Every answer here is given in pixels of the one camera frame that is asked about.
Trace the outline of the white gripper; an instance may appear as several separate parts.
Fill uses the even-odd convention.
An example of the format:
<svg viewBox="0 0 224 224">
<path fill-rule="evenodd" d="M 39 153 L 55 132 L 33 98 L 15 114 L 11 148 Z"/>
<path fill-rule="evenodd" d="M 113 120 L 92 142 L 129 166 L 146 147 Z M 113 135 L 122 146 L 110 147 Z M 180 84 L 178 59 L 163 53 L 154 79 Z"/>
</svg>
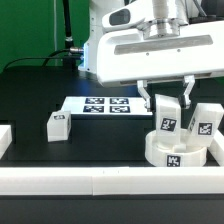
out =
<svg viewBox="0 0 224 224">
<path fill-rule="evenodd" d="M 147 82 L 184 77 L 178 100 L 188 109 L 195 78 L 224 74 L 224 20 L 190 24 L 182 3 L 131 3 L 104 15 L 102 26 L 98 81 L 104 86 L 137 83 L 148 112 Z"/>
</svg>

